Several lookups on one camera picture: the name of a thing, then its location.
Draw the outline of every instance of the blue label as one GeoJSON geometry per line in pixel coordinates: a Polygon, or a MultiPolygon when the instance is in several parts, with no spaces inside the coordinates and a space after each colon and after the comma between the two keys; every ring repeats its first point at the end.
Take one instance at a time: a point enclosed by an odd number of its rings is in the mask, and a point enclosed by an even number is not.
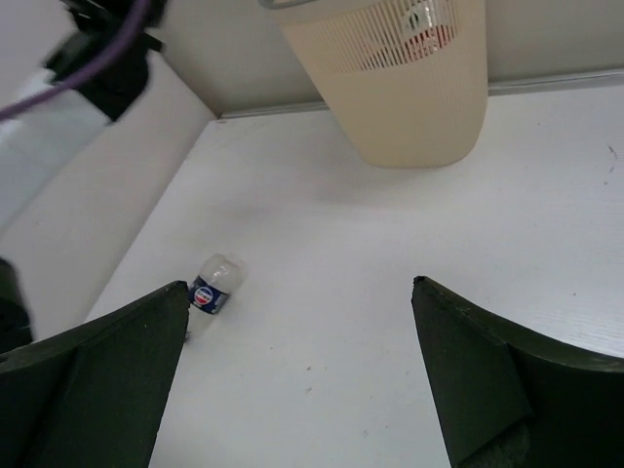
{"type": "Polygon", "coordinates": [[[199,310],[207,314],[216,315],[230,294],[221,292],[206,283],[199,276],[191,285],[188,300],[199,310]]]}

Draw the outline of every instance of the beige plastic basket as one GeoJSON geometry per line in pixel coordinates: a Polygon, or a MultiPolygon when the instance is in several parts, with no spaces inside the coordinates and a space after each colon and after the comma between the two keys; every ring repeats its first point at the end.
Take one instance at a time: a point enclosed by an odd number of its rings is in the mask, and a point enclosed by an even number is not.
{"type": "Polygon", "coordinates": [[[488,103],[485,0],[259,0],[370,164],[466,156],[488,103]]]}

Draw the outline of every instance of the plastic bottle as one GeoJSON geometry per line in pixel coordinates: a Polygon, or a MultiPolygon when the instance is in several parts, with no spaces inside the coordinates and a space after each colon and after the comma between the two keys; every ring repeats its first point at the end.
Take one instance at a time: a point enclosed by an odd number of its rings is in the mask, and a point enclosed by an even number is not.
{"type": "Polygon", "coordinates": [[[223,255],[210,257],[191,285],[186,339],[202,335],[223,304],[243,284],[243,269],[223,255]]]}

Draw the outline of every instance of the wall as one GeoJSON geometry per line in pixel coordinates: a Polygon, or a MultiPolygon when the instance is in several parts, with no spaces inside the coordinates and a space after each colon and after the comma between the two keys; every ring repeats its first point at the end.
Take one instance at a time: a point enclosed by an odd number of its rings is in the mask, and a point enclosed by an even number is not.
{"type": "MultiPolygon", "coordinates": [[[[70,31],[59,2],[5,0],[0,103],[70,31]]],[[[46,337],[80,324],[212,113],[152,58],[148,93],[78,155],[0,240],[46,337]]]]}
{"type": "MultiPolygon", "coordinates": [[[[624,66],[622,19],[621,0],[487,0],[490,79],[624,66]]],[[[168,61],[214,110],[319,98],[257,0],[172,0],[165,33],[168,61]]]]}

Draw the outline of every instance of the table surface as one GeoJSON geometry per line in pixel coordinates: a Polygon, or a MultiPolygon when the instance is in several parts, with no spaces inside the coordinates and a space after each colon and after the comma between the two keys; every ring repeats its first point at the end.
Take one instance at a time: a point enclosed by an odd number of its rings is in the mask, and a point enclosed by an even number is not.
{"type": "Polygon", "coordinates": [[[622,122],[624,87],[494,97],[426,171],[365,165],[328,111],[211,123],[90,316],[214,253],[249,271],[185,346],[151,466],[448,467],[417,275],[624,357],[622,122]]]}

